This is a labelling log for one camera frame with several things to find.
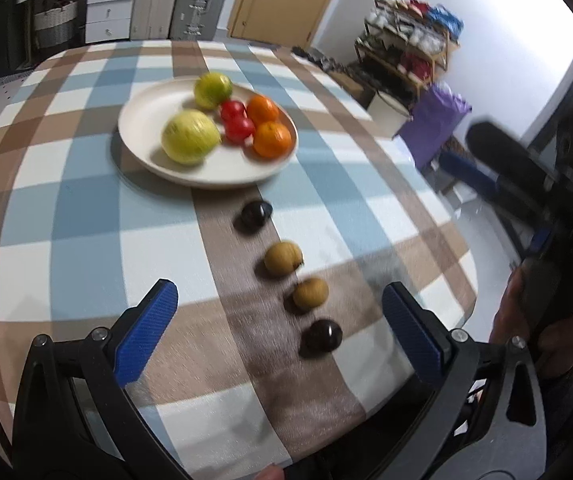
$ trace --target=white plate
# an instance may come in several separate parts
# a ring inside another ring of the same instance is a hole
[[[262,159],[250,146],[233,146],[223,139],[198,166],[182,166],[171,160],[162,149],[162,130],[180,110],[197,108],[193,99],[196,80],[196,77],[180,77],[156,83],[122,107],[118,119],[122,142],[148,170],[185,186],[214,189],[249,186],[275,175],[289,163],[297,150],[297,129],[281,107],[279,121],[294,139],[291,151],[282,158]],[[254,95],[250,89],[234,84],[231,99],[247,103]],[[218,111],[208,115],[224,133]]]

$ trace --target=tablecloth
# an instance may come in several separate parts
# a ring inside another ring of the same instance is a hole
[[[275,178],[191,190],[149,173],[122,145],[116,124],[131,96],[206,70],[291,115],[300,145]],[[38,66],[0,115],[0,420],[9,437],[31,340],[111,326],[158,278],[177,284],[178,312],[127,391],[196,478],[290,463],[374,413],[412,373],[382,318],[384,286],[401,280],[449,328],[471,314],[477,287],[451,216],[377,131],[332,79],[283,49],[127,41]],[[241,235],[232,220],[260,196],[272,221]],[[279,239],[297,242],[305,264],[265,281],[256,264]],[[284,298],[312,274],[329,283],[329,300],[293,316]],[[300,334],[321,317],[340,323],[344,341],[303,360]]]

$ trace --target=tangerine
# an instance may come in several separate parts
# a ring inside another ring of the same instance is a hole
[[[247,103],[247,117],[257,128],[262,123],[277,121],[280,109],[271,99],[264,95],[255,95]]]
[[[291,132],[284,124],[270,121],[260,124],[253,136],[253,149],[265,158],[286,155],[293,146]]]

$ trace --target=black fruit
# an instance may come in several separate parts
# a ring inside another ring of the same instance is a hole
[[[240,219],[247,229],[257,231],[271,218],[273,206],[264,200],[253,200],[242,208]]]
[[[333,352],[342,343],[342,329],[335,321],[319,319],[309,327],[303,338],[311,352]]]

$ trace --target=cherry tomato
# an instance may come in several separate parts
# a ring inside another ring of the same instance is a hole
[[[246,108],[241,101],[225,101],[220,108],[220,117],[226,123],[234,117],[246,117]]]
[[[243,116],[236,116],[224,123],[224,134],[234,144],[242,144],[244,139],[255,133],[253,121]]]

